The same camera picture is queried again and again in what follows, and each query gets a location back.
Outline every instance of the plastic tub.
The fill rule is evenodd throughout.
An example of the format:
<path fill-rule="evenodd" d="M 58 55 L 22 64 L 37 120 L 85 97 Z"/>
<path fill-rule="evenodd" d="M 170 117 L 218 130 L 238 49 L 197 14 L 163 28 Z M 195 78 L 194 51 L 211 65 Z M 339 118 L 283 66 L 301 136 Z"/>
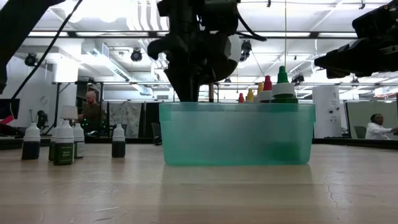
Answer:
<path fill-rule="evenodd" d="M 306 164 L 311 104 L 162 103 L 160 125 L 168 165 Z"/>

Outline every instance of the wooden table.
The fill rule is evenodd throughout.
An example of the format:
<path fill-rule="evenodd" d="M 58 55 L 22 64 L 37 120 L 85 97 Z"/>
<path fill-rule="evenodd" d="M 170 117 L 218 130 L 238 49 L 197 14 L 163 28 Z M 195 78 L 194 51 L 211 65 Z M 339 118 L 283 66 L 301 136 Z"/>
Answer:
<path fill-rule="evenodd" d="M 307 166 L 169 167 L 88 145 L 72 166 L 0 151 L 1 224 L 398 223 L 398 152 L 314 145 Z"/>

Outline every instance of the ceiling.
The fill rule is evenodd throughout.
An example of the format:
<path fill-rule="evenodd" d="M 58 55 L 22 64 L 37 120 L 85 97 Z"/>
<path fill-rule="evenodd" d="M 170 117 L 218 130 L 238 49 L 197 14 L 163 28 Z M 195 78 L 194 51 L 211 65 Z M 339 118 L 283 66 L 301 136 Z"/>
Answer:
<path fill-rule="evenodd" d="M 6 0 L 0 0 L 0 5 L 5 2 Z M 49 9 L 36 25 L 35 30 L 57 30 L 65 18 L 65 13 L 70 11 L 75 2 L 76 0 L 67 0 Z M 156 0 L 84 0 L 75 13 L 76 16 L 64 30 L 167 30 L 167 20 L 159 17 L 156 2 Z M 271 7 L 267 7 L 267 1 L 242 0 L 241 2 L 238 6 L 239 12 L 255 32 L 284 32 L 285 30 L 288 32 L 354 32 L 351 23 L 355 18 L 389 1 L 366 0 L 366 7 L 359 10 L 360 0 L 287 0 L 286 15 L 285 1 L 272 0 Z M 238 30 L 246 31 L 240 23 Z M 29 44 L 34 45 L 36 41 L 38 40 L 32 39 Z M 164 58 L 155 62 L 145 54 L 150 39 L 107 38 L 93 41 L 96 46 L 105 43 L 110 49 L 112 60 L 132 76 L 134 72 L 148 72 L 151 75 L 154 69 L 167 66 Z M 239 63 L 238 68 L 231 74 L 232 81 L 259 82 L 264 75 L 270 75 L 275 80 L 279 66 L 286 65 L 290 76 L 302 73 L 305 75 L 306 82 L 330 82 L 326 79 L 325 72 L 314 72 L 311 61 L 317 55 L 323 55 L 351 41 L 269 39 L 267 42 L 260 42 L 251 40 L 251 56 L 244 63 Z M 133 48 L 142 49 L 143 59 L 140 62 L 132 62 L 130 59 Z M 77 55 L 76 58 L 79 58 L 81 64 L 84 65 L 84 68 L 80 70 L 80 75 L 93 76 L 99 80 L 114 78 L 109 68 L 93 63 L 85 56 Z M 395 74 L 389 74 L 389 77 L 395 77 Z"/>

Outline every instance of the man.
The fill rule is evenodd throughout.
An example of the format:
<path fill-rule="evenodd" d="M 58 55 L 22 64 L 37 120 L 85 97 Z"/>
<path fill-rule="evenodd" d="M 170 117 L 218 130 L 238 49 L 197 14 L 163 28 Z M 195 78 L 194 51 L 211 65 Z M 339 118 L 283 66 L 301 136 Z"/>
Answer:
<path fill-rule="evenodd" d="M 88 123 L 83 129 L 86 133 L 92 131 L 99 131 L 101 128 L 101 107 L 96 102 L 96 94 L 93 91 L 89 91 L 86 94 L 87 107 L 83 114 L 79 114 L 79 122 L 82 123 L 84 119 Z"/>
<path fill-rule="evenodd" d="M 366 129 L 366 139 L 373 140 L 391 140 L 386 134 L 398 131 L 398 128 L 384 128 L 384 118 L 382 114 L 371 116 L 371 122 Z"/>

